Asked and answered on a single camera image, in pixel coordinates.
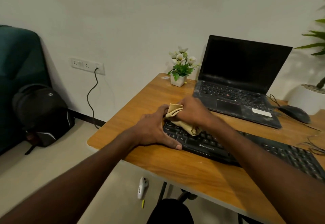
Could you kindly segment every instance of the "laptop screen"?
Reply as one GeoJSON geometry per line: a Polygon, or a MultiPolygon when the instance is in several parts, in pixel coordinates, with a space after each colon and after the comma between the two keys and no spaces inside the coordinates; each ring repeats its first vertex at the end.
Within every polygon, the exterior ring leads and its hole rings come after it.
{"type": "Polygon", "coordinates": [[[266,94],[292,47],[210,35],[199,80],[266,94]]]}

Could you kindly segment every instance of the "person's left hand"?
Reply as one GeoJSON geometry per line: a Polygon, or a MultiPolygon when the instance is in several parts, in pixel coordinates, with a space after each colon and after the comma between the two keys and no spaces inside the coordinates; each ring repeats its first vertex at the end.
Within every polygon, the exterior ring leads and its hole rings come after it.
{"type": "Polygon", "coordinates": [[[182,149],[177,140],[169,137],[163,131],[162,121],[168,111],[168,105],[160,106],[155,113],[143,114],[138,123],[132,127],[138,138],[139,145],[164,144],[170,148],[182,149]]]}

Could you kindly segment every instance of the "cleaning cloth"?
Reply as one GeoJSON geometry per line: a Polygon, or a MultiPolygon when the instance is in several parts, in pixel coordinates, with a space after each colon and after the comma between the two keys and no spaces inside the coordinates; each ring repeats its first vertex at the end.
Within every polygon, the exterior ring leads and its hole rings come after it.
{"type": "Polygon", "coordinates": [[[168,112],[165,116],[166,119],[170,120],[172,123],[174,123],[177,126],[181,126],[185,131],[187,131],[190,135],[196,136],[199,135],[200,132],[202,131],[201,128],[186,124],[183,121],[174,121],[171,120],[171,117],[174,117],[177,115],[179,111],[181,111],[184,108],[183,105],[180,104],[170,104],[168,112]]]}

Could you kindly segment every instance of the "keyboard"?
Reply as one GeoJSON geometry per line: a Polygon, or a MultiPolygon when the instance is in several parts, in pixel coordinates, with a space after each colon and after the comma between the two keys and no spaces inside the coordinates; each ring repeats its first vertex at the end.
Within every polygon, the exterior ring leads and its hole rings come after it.
{"type": "MultiPolygon", "coordinates": [[[[179,141],[185,151],[240,167],[237,160],[208,132],[202,131],[197,136],[191,136],[183,128],[176,126],[170,121],[166,121],[164,124],[164,132],[179,141]]],[[[325,182],[325,171],[311,152],[249,133],[238,132],[286,163],[315,179],[325,182]]]]}
{"type": "Polygon", "coordinates": [[[268,111],[269,107],[265,104],[262,95],[246,92],[240,89],[202,82],[200,92],[208,95],[222,96],[226,99],[237,101],[245,106],[268,111]]]}

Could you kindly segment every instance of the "hand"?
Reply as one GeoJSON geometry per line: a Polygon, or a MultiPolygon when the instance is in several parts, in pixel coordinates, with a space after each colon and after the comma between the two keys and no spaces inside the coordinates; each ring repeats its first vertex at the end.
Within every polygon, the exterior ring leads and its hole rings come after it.
{"type": "Polygon", "coordinates": [[[177,140],[169,137],[163,131],[163,117],[168,111],[168,105],[160,106],[155,113],[143,114],[138,123],[131,129],[138,137],[139,145],[164,144],[170,148],[182,149],[177,140]]]}
{"type": "Polygon", "coordinates": [[[176,118],[189,125],[202,127],[207,118],[212,116],[212,114],[198,98],[188,96],[181,100],[178,104],[183,105],[184,108],[182,111],[178,112],[176,118]]]}

